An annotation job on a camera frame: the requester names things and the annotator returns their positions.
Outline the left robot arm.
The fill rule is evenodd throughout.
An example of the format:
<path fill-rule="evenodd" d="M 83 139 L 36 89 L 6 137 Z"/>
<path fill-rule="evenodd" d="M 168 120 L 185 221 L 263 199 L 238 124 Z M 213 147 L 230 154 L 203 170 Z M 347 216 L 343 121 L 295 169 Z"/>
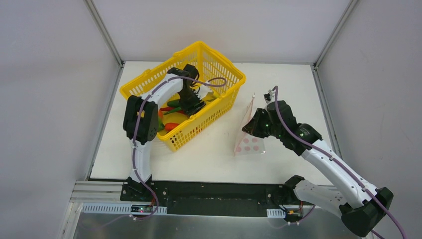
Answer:
<path fill-rule="evenodd" d="M 132 193 L 139 201 L 147 201 L 152 194 L 152 188 L 145 182 L 151 177 L 151 141 L 159 131 L 159 108 L 177 94 L 179 106 L 187 116 L 198 113 L 206 105 L 191 88 L 198 79 L 199 71 L 193 65 L 187 64 L 183 69 L 173 67 L 150 91 L 127 99 L 123 130 L 134 149 L 134 169 L 128 183 L 134 183 Z"/>

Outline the clear zip top bag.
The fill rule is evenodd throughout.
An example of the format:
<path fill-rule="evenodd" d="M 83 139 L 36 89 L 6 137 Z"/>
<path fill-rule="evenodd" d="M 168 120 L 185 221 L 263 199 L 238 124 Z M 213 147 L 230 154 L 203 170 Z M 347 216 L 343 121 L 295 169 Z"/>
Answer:
<path fill-rule="evenodd" d="M 242 128 L 246 126 L 246 124 L 249 123 L 253 117 L 252 110 L 254 99 L 255 94 L 252 95 L 251 101 L 247 105 L 245 114 L 240 123 L 240 127 L 234 145 L 234 157 L 242 155 L 264 154 L 266 152 L 263 139 L 251 136 L 242 131 Z"/>

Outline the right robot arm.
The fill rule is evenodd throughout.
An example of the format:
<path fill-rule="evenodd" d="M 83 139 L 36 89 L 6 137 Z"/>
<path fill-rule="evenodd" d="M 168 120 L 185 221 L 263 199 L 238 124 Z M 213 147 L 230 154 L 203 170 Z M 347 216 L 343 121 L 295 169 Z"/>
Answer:
<path fill-rule="evenodd" d="M 283 199 L 289 204 L 305 201 L 321 207 L 341 219 L 355 235 L 363 238 L 385 217 L 394 194 L 378 188 L 351 169 L 322 135 L 306 123 L 298 123 L 285 101 L 270 102 L 258 108 L 242 131 L 257 137 L 274 137 L 285 148 L 312 164 L 338 190 L 320 187 L 295 175 L 285 182 Z"/>

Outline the dark green cucumber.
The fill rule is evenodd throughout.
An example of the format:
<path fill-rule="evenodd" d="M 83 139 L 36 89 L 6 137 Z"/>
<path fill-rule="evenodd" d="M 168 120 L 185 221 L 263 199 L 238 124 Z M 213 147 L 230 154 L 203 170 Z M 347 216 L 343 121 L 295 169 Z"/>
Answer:
<path fill-rule="evenodd" d="M 177 107 L 179 107 L 179 106 L 180 106 L 180 101 L 179 101 L 179 99 L 177 99 L 177 100 L 171 100 L 171 101 L 168 101 L 168 102 L 167 102 L 167 106 L 168 106 L 168 107 L 177 108 Z"/>

